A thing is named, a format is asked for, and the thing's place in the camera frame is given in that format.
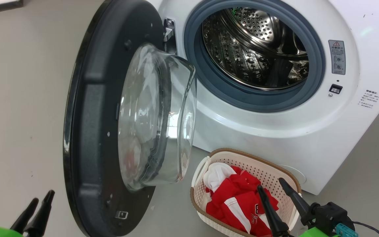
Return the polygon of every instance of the gray floor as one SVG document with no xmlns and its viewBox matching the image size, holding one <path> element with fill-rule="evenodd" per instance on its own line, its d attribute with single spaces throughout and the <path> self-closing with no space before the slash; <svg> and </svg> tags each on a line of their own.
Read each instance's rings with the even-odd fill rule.
<svg viewBox="0 0 379 237">
<path fill-rule="evenodd" d="M 101 0 L 28 0 L 0 13 L 0 225 L 49 188 L 57 191 L 46 236 L 83 234 L 65 195 L 61 134 L 72 66 Z M 206 226 L 189 202 L 189 184 L 207 152 L 194 149 L 180 185 L 156 189 L 142 225 L 130 236 L 222 236 Z M 318 196 L 352 219 L 379 229 L 379 116 Z M 376 234 L 358 227 L 361 237 Z"/>
</svg>

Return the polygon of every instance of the gray rubber seal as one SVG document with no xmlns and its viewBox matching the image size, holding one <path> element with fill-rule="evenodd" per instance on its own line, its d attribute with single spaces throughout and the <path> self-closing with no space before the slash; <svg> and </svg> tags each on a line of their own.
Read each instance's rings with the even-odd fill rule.
<svg viewBox="0 0 379 237">
<path fill-rule="evenodd" d="M 213 13 L 235 6 L 259 9 L 277 17 L 301 39 L 308 52 L 310 70 L 305 82 L 279 91 L 262 91 L 235 82 L 214 65 L 203 44 L 201 24 Z M 184 31 L 187 59 L 194 64 L 197 78 L 215 96 L 225 102 L 255 112 L 278 112 L 294 108 L 318 90 L 325 73 L 325 55 L 321 41 L 309 22 L 280 0 L 205 0 L 188 18 Z"/>
</svg>

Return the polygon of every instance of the black cable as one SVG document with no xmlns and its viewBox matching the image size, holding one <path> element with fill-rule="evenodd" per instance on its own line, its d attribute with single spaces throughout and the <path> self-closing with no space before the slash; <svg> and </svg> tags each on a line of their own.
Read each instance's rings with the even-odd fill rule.
<svg viewBox="0 0 379 237">
<path fill-rule="evenodd" d="M 367 225 L 367 224 L 364 224 L 364 223 L 361 223 L 361 222 L 352 222 L 353 224 L 357 224 L 357 225 L 363 225 L 363 226 L 365 226 L 365 227 L 367 227 L 367 228 L 370 228 L 370 229 L 372 229 L 373 231 L 375 231 L 375 232 L 377 232 L 378 234 L 379 234 L 379 230 L 377 230 L 376 228 L 374 228 L 374 227 L 372 227 L 372 226 L 370 226 L 370 225 Z"/>
</svg>

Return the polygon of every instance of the beige plastic basket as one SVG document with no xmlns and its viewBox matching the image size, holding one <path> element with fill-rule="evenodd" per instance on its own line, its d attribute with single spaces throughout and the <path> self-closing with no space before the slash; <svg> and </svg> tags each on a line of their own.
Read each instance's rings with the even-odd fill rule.
<svg viewBox="0 0 379 237">
<path fill-rule="evenodd" d="M 278 178 L 283 177 L 293 189 L 301 194 L 301 186 L 299 185 L 298 180 L 278 165 L 242 151 L 228 148 L 218 149 L 210 153 L 210 155 L 204 158 L 198 165 L 194 177 L 192 178 L 191 202 L 203 222 L 230 237 L 253 236 L 233 228 L 230 225 L 226 225 L 206 213 L 209 194 L 206 193 L 203 177 L 209 165 L 215 162 L 223 162 L 228 165 L 238 166 L 257 177 L 261 181 L 262 186 L 268 189 L 271 195 L 279 201 L 279 210 L 277 211 L 277 214 L 282 221 L 286 222 L 289 226 L 289 230 L 292 230 L 298 220 L 299 213 L 292 200 L 283 192 Z"/>
</svg>

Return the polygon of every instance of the warning label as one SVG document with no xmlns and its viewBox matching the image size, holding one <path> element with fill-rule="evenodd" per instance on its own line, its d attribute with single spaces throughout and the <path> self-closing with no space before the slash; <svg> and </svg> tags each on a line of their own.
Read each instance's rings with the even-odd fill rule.
<svg viewBox="0 0 379 237">
<path fill-rule="evenodd" d="M 378 102 L 379 96 L 378 93 L 372 90 L 366 90 L 362 95 L 361 99 L 358 101 L 358 105 L 372 109 L 374 105 Z"/>
<path fill-rule="evenodd" d="M 334 74 L 346 74 L 346 54 L 344 52 L 344 42 L 341 40 L 329 40 L 331 52 L 331 72 Z"/>
</svg>

